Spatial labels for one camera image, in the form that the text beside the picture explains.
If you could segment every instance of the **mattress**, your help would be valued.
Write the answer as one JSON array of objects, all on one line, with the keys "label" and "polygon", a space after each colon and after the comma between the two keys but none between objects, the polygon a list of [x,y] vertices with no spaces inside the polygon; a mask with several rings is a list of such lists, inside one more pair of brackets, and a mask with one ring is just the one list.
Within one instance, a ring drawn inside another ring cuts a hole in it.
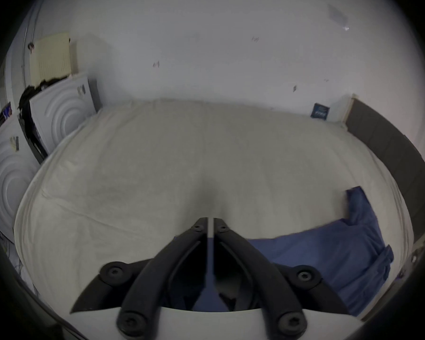
[{"label": "mattress", "polygon": [[246,238],[274,238],[346,218],[361,186],[394,261],[412,226],[395,180],[341,126],[250,106],[159,100],[103,109],[44,162],[17,211],[17,252],[59,315],[107,262],[152,258],[200,217]]}]

